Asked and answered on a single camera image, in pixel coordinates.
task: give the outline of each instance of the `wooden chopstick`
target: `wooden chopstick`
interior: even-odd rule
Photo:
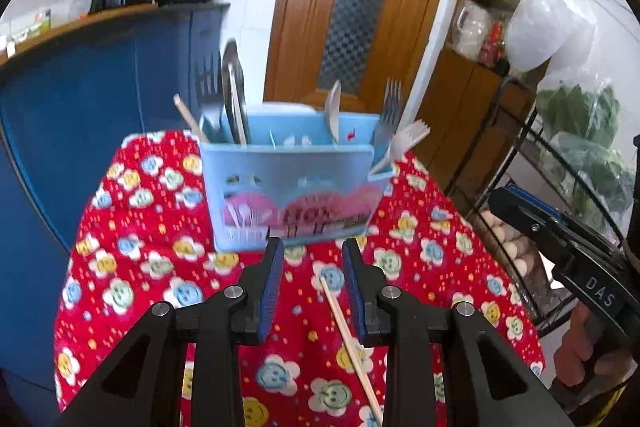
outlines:
[[[191,111],[189,111],[187,106],[184,105],[184,102],[180,98],[179,94],[174,94],[174,103],[175,103],[175,107],[178,109],[178,111],[180,111],[182,118],[184,118],[184,121],[187,123],[187,125],[191,129],[191,132],[194,135],[196,135],[198,138],[200,138],[200,141],[204,143],[210,143],[210,141],[207,139],[205,134],[202,132],[202,129],[200,129],[198,122],[196,122],[195,118],[193,118]]]
[[[380,410],[380,404],[378,403],[376,394],[373,392],[373,387],[371,386],[369,377],[362,368],[360,357],[356,353],[353,344],[351,344],[351,333],[349,331],[347,321],[345,320],[344,315],[342,315],[340,304],[338,304],[338,301],[335,299],[334,294],[331,293],[331,290],[329,289],[329,286],[327,286],[324,277],[320,277],[320,283],[322,285],[322,289],[324,290],[324,294],[326,295],[326,299],[329,302],[331,312],[332,314],[334,314],[335,322],[338,324],[338,331],[340,331],[342,341],[344,342],[344,347],[347,350],[349,358],[351,359],[351,365],[353,365],[353,369],[356,372],[356,375],[358,375],[358,379],[360,380],[362,388],[364,389],[364,394],[367,395],[367,399],[369,400],[369,407],[371,407],[373,416],[376,418],[376,422],[378,422],[378,427],[382,427],[382,411]]]

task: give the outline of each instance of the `red tablecloth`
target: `red tablecloth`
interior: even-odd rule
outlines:
[[[507,275],[420,162],[406,155],[396,171],[367,236],[358,238],[365,261],[425,303],[473,302],[539,374],[538,336]],[[318,280],[322,272],[349,317],[340,244],[287,249],[270,336],[240,352],[247,426],[375,426]],[[151,304],[201,302],[235,283],[258,256],[214,252],[199,149],[188,133],[127,137],[82,215],[71,251],[54,332],[60,407]],[[382,404],[386,349],[358,349]],[[441,362],[437,348],[431,350],[444,425]],[[185,426],[193,355],[190,346]]]

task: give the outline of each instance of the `metal screw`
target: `metal screw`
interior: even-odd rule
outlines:
[[[400,288],[397,286],[385,286],[382,288],[382,295],[387,299],[397,299],[400,296]]]
[[[169,304],[167,304],[166,302],[158,302],[154,304],[153,308],[151,308],[151,312],[156,317],[162,317],[163,315],[166,315],[170,309],[171,308],[169,307]]]
[[[465,317],[470,317],[471,315],[474,314],[476,309],[473,307],[472,304],[470,304],[470,303],[468,303],[466,301],[462,301],[462,302],[459,302],[458,304],[456,304],[456,311],[460,315],[464,315]]]
[[[244,290],[242,289],[242,286],[238,286],[237,284],[234,284],[232,286],[227,286],[225,288],[225,297],[229,299],[237,299],[239,296],[242,295],[243,291]]]

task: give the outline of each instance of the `utensil holder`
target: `utensil holder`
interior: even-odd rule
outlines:
[[[252,143],[200,143],[218,251],[263,250],[365,233],[393,167],[369,176],[378,115],[340,113],[333,144],[323,113],[249,114]]]

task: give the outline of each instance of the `wooden countertop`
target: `wooden countertop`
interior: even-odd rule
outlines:
[[[86,17],[76,19],[67,24],[56,26],[48,31],[41,33],[35,37],[25,40],[15,45],[15,55],[8,58],[6,50],[0,52],[0,67],[8,62],[12,62],[22,57],[29,51],[41,48],[44,44],[59,41],[60,39],[75,33],[79,30],[89,28],[95,25],[112,22],[114,20],[126,20],[128,18],[140,18],[147,16],[162,16],[176,12],[193,12],[201,10],[226,10],[228,3],[194,3],[194,4],[171,4],[159,7],[155,3],[137,4],[135,6],[127,6],[113,10],[105,10],[100,13],[88,15]]]

